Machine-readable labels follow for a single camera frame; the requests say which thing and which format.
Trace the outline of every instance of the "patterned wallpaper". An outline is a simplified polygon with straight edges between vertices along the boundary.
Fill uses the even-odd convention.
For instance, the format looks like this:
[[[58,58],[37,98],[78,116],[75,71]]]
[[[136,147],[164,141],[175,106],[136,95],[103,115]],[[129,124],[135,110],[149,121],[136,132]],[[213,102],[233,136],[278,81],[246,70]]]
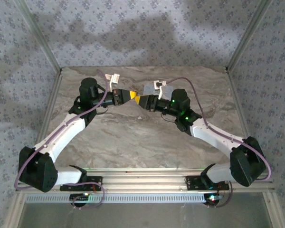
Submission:
[[[285,0],[273,0],[231,75],[285,212]]]
[[[259,0],[26,0],[59,65],[225,66]]]
[[[55,75],[14,2],[0,0],[0,227],[19,152],[34,145]]]

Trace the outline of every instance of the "black mounting bracket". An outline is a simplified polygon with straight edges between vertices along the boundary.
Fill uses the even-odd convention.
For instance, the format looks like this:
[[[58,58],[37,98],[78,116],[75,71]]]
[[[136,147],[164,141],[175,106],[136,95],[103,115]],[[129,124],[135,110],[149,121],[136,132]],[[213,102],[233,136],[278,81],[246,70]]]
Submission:
[[[69,197],[69,200],[71,201],[71,205],[73,206],[73,199],[76,199],[76,201],[88,201],[89,196],[86,196],[85,194],[79,193],[79,194],[71,194]],[[83,207],[86,203],[74,203],[75,207]]]
[[[264,156],[258,141],[253,137],[243,140],[246,144],[256,149]],[[237,183],[248,187],[266,169],[265,163],[253,151],[243,145],[232,148],[230,153],[230,172]]]
[[[19,167],[35,152],[35,148],[24,147],[19,154]],[[25,167],[19,180],[42,192],[48,192],[54,187],[58,178],[57,170],[48,153],[38,152]]]
[[[84,182],[96,182],[100,185],[103,184],[103,177],[92,177],[87,176],[85,178]],[[79,185],[79,186],[69,186],[69,185],[62,185],[60,187],[60,191],[101,191],[101,188],[98,185],[95,184],[85,184],[85,185]]]
[[[202,181],[201,176],[186,176],[185,182],[187,185],[188,191],[201,191],[201,190],[213,190],[213,191],[219,191],[219,190],[229,190],[228,183],[226,184],[224,181],[219,183],[213,183],[211,187],[206,186],[204,182]]]

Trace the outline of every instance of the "small white object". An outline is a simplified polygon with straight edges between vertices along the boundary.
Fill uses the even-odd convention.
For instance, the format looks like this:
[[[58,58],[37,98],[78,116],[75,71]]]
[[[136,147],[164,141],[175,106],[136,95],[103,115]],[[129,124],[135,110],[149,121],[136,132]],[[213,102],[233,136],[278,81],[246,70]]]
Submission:
[[[119,80],[119,74],[108,75],[105,74],[107,80],[110,80],[110,92],[112,92],[112,83],[117,84]]]
[[[162,94],[163,94],[162,87],[166,86],[167,82],[166,81],[161,81],[160,82],[159,80],[156,80],[156,81],[153,81],[153,83],[154,83],[154,89],[155,90],[160,90],[160,94],[158,95],[158,99],[160,100],[161,97],[162,97]]]

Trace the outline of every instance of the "wire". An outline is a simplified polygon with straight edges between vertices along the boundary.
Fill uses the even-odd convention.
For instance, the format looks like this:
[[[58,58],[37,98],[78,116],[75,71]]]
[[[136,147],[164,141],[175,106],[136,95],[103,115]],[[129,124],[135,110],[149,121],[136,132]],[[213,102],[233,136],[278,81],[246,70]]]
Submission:
[[[77,207],[77,206],[75,206],[75,201],[76,201],[78,198],[81,197],[81,196],[77,196],[77,197],[75,197],[75,198],[73,199],[73,201],[72,201],[72,205],[73,205],[73,208],[74,208],[74,209],[79,209],[79,210],[81,210],[81,209],[97,208],[97,207],[100,206],[100,205],[104,202],[104,200],[105,200],[105,189],[103,188],[103,186],[102,186],[101,184],[99,184],[99,183],[97,183],[97,182],[84,182],[84,183],[65,184],[65,185],[69,185],[69,186],[80,186],[80,185],[86,185],[86,184],[93,184],[93,186],[94,186],[94,185],[99,186],[99,187],[101,188],[102,192],[103,192],[103,196],[102,196],[101,200],[99,201],[99,203],[97,203],[96,205],[87,206],[87,207]]]
[[[224,197],[225,196],[225,189],[220,184],[218,184],[218,187],[223,189],[223,197]]]
[[[216,206],[216,205],[207,205],[207,207],[210,207],[210,208],[221,208],[223,206],[226,206],[231,201],[232,196],[233,196],[233,187],[232,187],[231,181],[229,181],[229,184],[230,184],[230,194],[228,196],[228,199],[221,205],[218,205],[218,206]]]
[[[101,100],[99,101],[99,103],[97,105],[95,105],[93,108],[77,115],[77,116],[74,116],[73,118],[71,118],[69,121],[67,121],[64,125],[62,125],[57,131],[55,131],[51,137],[49,137],[49,139],[42,145],[40,146],[38,149],[36,149],[30,156],[29,158],[23,163],[22,167],[20,168],[19,172],[18,172],[18,175],[15,179],[15,183],[14,183],[14,187],[16,190],[24,190],[24,189],[29,189],[31,188],[31,186],[27,186],[27,187],[19,187],[18,186],[18,181],[20,179],[20,176],[22,175],[25,167],[28,165],[28,163],[33,159],[33,157],[38,153],[40,152],[43,148],[47,147],[47,145],[49,143],[51,143],[66,127],[68,127],[73,121],[75,121],[76,119],[80,118],[81,116],[87,114],[87,113],[90,113],[92,112],[93,110],[95,110],[97,107],[99,107],[101,105],[101,103],[105,100],[105,97],[108,93],[108,89],[109,89],[109,84],[106,80],[106,77],[105,77],[105,74],[100,71],[100,70],[97,70],[97,72],[105,79],[105,92],[104,92],[104,95],[103,97],[101,98]]]
[[[105,114],[107,111],[109,110],[109,107],[106,108],[106,110],[102,113],[96,113],[96,115],[102,115],[102,114]]]
[[[170,120],[166,120],[163,116],[162,116],[162,113],[161,113],[161,117],[164,121],[167,121],[167,122],[170,122],[170,123],[174,123],[174,121],[170,121]]]
[[[242,142],[242,141],[240,141],[240,140],[233,139],[233,138],[229,137],[228,135],[225,135],[225,134],[223,134],[223,133],[221,133],[221,132],[219,132],[219,131],[213,129],[211,126],[209,126],[208,121],[207,121],[207,119],[206,119],[206,115],[205,115],[204,110],[203,110],[203,108],[202,108],[202,106],[201,106],[201,104],[200,104],[200,101],[199,101],[199,98],[198,98],[198,95],[197,95],[197,93],[196,93],[196,90],[195,90],[195,88],[194,88],[193,83],[192,83],[188,78],[186,78],[186,77],[178,77],[178,78],[172,79],[171,81],[167,82],[167,84],[169,84],[169,83],[171,83],[171,82],[174,82],[175,80],[178,80],[178,79],[185,79],[185,80],[187,80],[187,81],[190,83],[190,85],[191,85],[191,87],[192,87],[192,89],[193,89],[193,92],[194,92],[196,101],[197,101],[197,103],[198,103],[198,105],[199,105],[199,108],[200,108],[200,111],[201,111],[201,114],[202,114],[202,117],[203,117],[203,120],[204,120],[204,122],[205,122],[206,127],[208,127],[211,131],[213,131],[214,133],[218,134],[219,136],[222,136],[222,137],[224,137],[224,138],[226,138],[226,139],[228,139],[228,140],[231,140],[232,142],[236,142],[236,143],[239,143],[239,144],[245,146],[246,148],[248,148],[248,149],[250,149],[251,151],[253,151],[257,156],[259,156],[260,159],[261,159],[261,160],[264,162],[264,164],[266,165],[266,167],[267,167],[267,169],[268,169],[268,174],[267,174],[267,176],[266,176],[265,178],[261,178],[261,179],[257,179],[257,180],[259,180],[259,181],[267,181],[267,180],[269,180],[269,178],[271,177],[271,168],[270,168],[269,163],[268,163],[267,160],[265,159],[265,157],[264,157],[263,155],[261,155],[260,152],[257,151],[257,150],[256,150],[255,148],[253,148],[252,146],[250,146],[250,145],[248,145],[248,144],[246,144],[246,143],[244,143],[244,142]]]

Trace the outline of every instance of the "gray marble tabletop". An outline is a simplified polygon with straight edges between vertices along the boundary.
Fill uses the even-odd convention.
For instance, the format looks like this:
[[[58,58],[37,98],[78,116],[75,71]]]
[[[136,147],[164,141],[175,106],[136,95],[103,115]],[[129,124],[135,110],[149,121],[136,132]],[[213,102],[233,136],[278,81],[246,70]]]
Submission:
[[[120,74],[115,88],[136,90],[143,94],[145,84],[156,79],[185,76],[197,89],[201,105],[210,123],[235,135],[243,136],[239,117],[225,73],[204,67],[72,67],[64,68],[48,133],[65,118],[79,95],[82,79],[106,74]],[[105,86],[100,76],[97,82]],[[185,80],[172,83],[186,89],[191,108],[200,113],[194,93]],[[200,139],[181,133],[174,123],[139,107],[134,100],[122,106],[110,106],[97,115],[58,157],[58,166],[82,168],[205,168],[211,163],[225,163],[228,158]]]

